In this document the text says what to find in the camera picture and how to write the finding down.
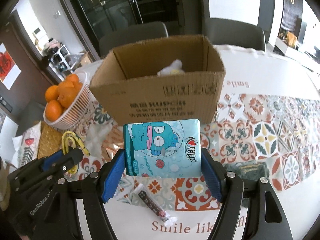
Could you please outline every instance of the small tube package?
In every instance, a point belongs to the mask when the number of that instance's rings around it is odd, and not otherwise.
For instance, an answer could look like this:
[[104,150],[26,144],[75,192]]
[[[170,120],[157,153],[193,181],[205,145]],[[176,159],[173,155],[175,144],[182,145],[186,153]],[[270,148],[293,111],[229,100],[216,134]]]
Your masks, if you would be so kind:
[[171,217],[148,193],[148,190],[143,184],[139,184],[133,191],[142,201],[150,208],[164,223],[165,227],[170,227],[177,221],[176,217]]
[[126,172],[131,176],[201,176],[197,119],[131,123],[123,126]]

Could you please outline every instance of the tissue pack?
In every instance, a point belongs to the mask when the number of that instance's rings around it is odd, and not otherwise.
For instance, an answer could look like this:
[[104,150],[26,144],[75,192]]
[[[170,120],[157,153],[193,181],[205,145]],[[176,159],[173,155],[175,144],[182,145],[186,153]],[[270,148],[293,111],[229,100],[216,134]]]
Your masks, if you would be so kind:
[[130,123],[123,126],[126,173],[131,176],[201,176],[197,119]]

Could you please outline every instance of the orange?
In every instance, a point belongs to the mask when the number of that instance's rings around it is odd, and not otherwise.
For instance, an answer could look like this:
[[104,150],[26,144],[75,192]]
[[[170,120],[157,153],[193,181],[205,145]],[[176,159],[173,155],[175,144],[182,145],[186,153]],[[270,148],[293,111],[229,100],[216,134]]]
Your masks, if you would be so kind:
[[66,77],[66,81],[79,82],[79,78],[76,74],[70,74]]
[[45,100],[49,103],[51,100],[57,100],[59,97],[58,93],[58,86],[51,86],[49,87],[45,94],[44,94]]
[[75,100],[78,92],[74,87],[63,87],[60,90],[58,101],[64,107],[68,108]]
[[63,90],[66,87],[71,87],[74,88],[73,83],[71,81],[62,81],[59,85],[58,85],[58,92],[61,93],[61,90]]
[[57,100],[51,100],[45,108],[45,116],[50,122],[56,121],[63,112],[63,107]]
[[77,93],[79,93],[80,92],[80,90],[81,90],[81,88],[82,88],[82,83],[80,83],[80,82],[73,82],[73,85],[74,85],[74,87],[75,87],[75,89],[76,89],[76,91],[77,91]]

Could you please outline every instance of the glass door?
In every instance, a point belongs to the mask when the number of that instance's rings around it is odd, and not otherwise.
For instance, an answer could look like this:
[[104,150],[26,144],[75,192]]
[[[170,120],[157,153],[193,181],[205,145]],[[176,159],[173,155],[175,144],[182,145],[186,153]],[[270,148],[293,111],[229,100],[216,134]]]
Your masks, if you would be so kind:
[[77,0],[99,41],[107,33],[142,23],[136,0]]

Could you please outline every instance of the red heart logo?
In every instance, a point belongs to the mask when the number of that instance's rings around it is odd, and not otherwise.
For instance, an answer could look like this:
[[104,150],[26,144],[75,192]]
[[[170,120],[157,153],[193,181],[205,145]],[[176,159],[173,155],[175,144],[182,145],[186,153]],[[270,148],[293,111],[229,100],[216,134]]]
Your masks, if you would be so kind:
[[30,146],[31,144],[33,144],[34,141],[35,141],[34,138],[28,138],[28,139],[25,139],[24,142],[26,143],[26,145]]
[[192,140],[192,141],[190,141],[190,142],[188,142],[188,144],[190,144],[190,145],[196,145],[196,143],[195,143],[195,141],[194,140]]

